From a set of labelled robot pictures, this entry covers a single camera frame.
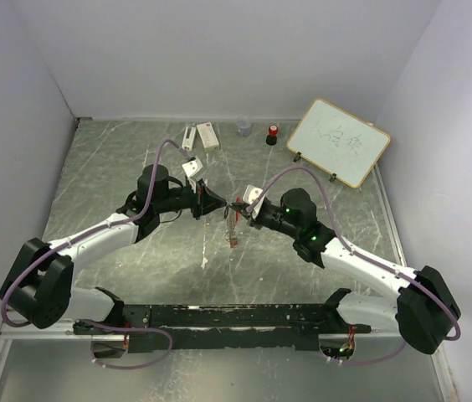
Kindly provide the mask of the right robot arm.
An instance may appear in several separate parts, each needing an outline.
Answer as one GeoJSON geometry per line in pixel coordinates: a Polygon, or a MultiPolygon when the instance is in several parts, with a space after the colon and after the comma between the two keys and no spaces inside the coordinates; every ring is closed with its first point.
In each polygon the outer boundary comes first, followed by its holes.
{"type": "Polygon", "coordinates": [[[280,204],[250,186],[243,200],[230,208],[256,229],[265,227],[293,240],[296,254],[321,268],[344,271],[388,299],[389,306],[369,297],[343,297],[323,313],[325,327],[343,332],[351,323],[375,327],[389,321],[403,340],[425,354],[434,353],[450,338],[461,312],[441,273],[426,265],[420,270],[368,254],[348,243],[317,218],[316,204],[302,188],[287,191],[280,204]]]}

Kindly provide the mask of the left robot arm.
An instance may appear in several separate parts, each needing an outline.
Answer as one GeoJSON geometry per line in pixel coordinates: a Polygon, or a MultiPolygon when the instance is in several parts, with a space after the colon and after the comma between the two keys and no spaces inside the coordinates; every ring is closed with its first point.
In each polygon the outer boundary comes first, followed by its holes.
{"type": "Polygon", "coordinates": [[[226,206],[202,179],[195,179],[201,170],[197,162],[182,167],[185,181],[162,165],[149,165],[137,179],[136,190],[107,219],[68,238],[24,243],[0,289],[3,307],[39,329],[62,319],[87,319],[103,333],[120,331],[126,322],[125,303],[99,286],[74,287],[75,277],[88,264],[145,239],[160,225],[162,214],[189,210],[199,219],[226,206]]]}

